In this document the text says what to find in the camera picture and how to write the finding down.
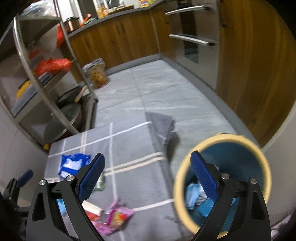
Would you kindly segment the blue white wrapper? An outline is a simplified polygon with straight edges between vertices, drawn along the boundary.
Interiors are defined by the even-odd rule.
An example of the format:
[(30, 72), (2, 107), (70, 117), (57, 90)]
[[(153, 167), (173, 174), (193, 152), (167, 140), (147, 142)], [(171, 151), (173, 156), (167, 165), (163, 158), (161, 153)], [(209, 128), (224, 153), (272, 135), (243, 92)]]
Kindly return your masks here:
[(68, 175), (76, 175), (82, 167), (89, 165), (90, 162), (91, 155), (83, 153), (62, 155), (58, 175), (62, 179), (65, 179)]

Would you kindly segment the green white medicine box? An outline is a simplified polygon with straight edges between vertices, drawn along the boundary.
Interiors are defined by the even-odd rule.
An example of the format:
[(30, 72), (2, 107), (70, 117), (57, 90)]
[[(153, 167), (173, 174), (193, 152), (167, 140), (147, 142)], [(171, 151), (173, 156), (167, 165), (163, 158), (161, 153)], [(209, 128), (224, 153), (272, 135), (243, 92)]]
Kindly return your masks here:
[(105, 188), (105, 177), (104, 177), (104, 172), (102, 172), (94, 187), (94, 191), (103, 191), (104, 188)]

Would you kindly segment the pink snack wrapper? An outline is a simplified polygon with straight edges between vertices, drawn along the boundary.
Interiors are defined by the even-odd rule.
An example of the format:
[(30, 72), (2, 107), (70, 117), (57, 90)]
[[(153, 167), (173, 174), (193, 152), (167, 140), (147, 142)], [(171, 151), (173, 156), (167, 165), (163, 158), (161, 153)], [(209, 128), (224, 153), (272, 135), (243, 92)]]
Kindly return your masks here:
[(102, 237), (107, 237), (115, 231), (118, 231), (135, 213), (120, 203), (118, 198), (100, 215), (96, 221), (92, 221), (95, 229)]

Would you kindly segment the patterned floor trash bin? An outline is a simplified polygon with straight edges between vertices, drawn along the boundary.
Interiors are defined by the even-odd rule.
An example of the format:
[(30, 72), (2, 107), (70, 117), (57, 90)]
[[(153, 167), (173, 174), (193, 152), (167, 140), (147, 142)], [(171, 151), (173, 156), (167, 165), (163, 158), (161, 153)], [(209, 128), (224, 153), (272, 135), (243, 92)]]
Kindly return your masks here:
[(102, 58), (98, 58), (93, 62), (86, 64), (82, 70), (91, 80), (95, 89), (100, 89), (107, 85), (108, 77), (105, 72), (105, 62)]

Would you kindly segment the wooden kitchen cabinets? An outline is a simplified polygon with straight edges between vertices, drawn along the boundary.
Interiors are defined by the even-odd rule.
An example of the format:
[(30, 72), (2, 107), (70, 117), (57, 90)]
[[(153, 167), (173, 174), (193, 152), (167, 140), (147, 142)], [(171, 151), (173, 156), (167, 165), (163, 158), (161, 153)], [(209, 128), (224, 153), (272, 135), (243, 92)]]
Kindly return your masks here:
[(77, 29), (81, 65), (160, 55), (196, 75), (261, 146), (295, 102), (295, 1), (156, 1)]

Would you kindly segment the blue bin with yellow rim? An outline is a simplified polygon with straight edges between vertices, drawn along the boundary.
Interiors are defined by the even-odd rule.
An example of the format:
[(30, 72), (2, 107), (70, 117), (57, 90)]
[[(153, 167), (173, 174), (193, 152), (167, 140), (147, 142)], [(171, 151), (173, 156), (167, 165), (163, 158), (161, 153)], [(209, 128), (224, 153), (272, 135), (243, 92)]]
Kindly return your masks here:
[[(207, 216), (186, 207), (190, 184), (213, 202)], [(272, 177), (267, 158), (248, 138), (217, 134), (197, 144), (181, 163), (174, 201), (193, 240), (270, 240), (267, 203)]]

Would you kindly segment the blue grey shelf tray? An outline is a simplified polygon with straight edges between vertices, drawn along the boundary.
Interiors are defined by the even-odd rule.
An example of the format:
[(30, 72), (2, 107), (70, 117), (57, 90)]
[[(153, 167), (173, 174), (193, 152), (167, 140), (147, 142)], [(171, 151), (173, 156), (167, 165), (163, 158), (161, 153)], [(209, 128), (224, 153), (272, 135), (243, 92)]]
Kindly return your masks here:
[[(44, 87), (51, 79), (53, 75), (50, 73), (43, 74), (39, 81), (41, 85)], [(37, 90), (35, 89), (33, 84), (30, 84), (27, 89), (21, 94), (19, 98), (16, 99), (16, 102), (11, 107), (11, 113), (13, 117), (16, 117), (20, 111), (24, 108), (24, 106), (37, 94)]]

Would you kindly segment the yellow item on shelf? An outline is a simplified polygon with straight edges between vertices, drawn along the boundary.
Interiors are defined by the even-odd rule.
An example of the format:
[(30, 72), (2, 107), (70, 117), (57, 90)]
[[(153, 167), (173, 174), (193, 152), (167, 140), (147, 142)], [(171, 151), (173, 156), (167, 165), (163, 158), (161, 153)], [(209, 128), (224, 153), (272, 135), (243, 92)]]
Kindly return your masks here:
[(31, 81), (30, 80), (26, 80), (19, 88), (18, 88), (18, 92), (16, 93), (16, 98), (19, 99), (22, 94), (26, 91), (26, 89), (30, 86)]

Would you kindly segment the grey checked table cloth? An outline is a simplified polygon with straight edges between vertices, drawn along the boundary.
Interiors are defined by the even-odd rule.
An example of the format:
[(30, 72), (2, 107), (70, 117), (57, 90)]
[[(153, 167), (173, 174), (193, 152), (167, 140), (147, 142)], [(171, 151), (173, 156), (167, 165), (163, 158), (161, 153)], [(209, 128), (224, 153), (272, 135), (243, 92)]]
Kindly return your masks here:
[(106, 240), (189, 240), (174, 208), (167, 145), (175, 128), (171, 116), (143, 112), (51, 145), (44, 177), (59, 178), (63, 155), (105, 156), (104, 189), (89, 202), (102, 209), (120, 202), (134, 210)]

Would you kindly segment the stainless steel shelf rack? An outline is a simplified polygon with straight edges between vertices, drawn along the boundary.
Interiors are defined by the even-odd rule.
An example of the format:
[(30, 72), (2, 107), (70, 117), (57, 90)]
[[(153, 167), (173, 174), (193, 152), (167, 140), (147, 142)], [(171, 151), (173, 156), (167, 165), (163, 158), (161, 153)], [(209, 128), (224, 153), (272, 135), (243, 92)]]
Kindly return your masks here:
[(58, 1), (31, 1), (1, 38), (1, 107), (37, 147), (93, 128), (98, 98)]

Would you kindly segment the red plastic bag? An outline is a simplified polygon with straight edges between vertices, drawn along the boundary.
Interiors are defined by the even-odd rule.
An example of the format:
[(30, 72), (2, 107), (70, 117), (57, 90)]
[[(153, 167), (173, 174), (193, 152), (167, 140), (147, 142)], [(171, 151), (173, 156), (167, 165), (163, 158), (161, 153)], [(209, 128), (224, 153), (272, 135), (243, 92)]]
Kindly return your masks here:
[(41, 60), (34, 69), (34, 74), (40, 77), (44, 73), (51, 73), (53, 75), (63, 71), (68, 72), (71, 69), (71, 61), (69, 59), (48, 59)]

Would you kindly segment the stainless steel oven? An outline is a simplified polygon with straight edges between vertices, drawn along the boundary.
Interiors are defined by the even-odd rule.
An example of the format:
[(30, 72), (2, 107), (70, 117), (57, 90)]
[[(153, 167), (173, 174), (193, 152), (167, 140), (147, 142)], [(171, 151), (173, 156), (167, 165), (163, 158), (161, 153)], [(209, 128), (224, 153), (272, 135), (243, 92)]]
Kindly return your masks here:
[(216, 90), (220, 54), (217, 1), (167, 1), (176, 62)]

